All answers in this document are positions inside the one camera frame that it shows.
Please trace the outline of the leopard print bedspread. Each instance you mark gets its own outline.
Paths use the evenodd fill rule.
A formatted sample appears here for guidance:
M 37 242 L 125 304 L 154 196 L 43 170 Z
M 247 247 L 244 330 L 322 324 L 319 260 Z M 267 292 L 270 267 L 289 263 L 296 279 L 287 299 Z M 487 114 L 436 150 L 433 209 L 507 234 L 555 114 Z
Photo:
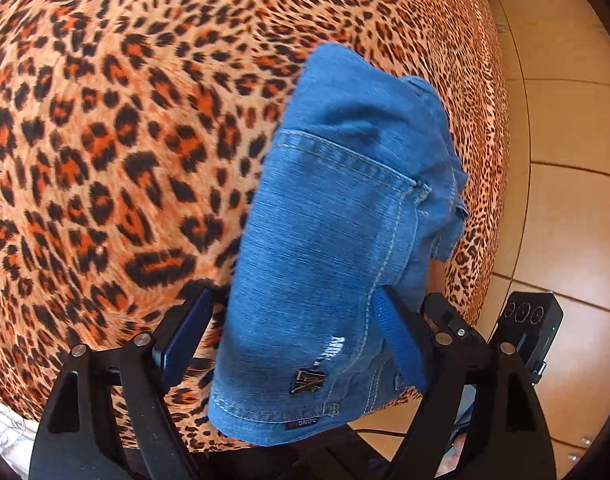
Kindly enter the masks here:
M 0 402 L 40 419 L 70 348 L 224 284 L 310 52 L 428 80 L 469 174 L 446 292 L 489 286 L 509 117 L 488 0 L 0 0 Z

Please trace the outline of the blue denim jeans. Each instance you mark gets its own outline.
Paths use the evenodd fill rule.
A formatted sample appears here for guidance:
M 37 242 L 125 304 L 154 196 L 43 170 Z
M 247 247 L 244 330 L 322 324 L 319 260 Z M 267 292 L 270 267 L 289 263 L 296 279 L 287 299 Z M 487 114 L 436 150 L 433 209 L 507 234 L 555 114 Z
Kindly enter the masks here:
M 308 58 L 273 136 L 236 262 L 208 417 L 271 446 L 406 389 L 372 307 L 422 304 L 462 235 L 466 174 L 438 93 L 338 44 Z

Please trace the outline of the white patterned sheet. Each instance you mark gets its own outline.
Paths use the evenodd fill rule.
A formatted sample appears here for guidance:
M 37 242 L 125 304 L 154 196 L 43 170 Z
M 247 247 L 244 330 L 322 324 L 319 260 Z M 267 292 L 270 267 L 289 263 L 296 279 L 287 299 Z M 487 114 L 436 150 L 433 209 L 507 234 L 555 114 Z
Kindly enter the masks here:
M 0 455 L 22 479 L 28 478 L 37 430 L 36 422 L 0 402 Z

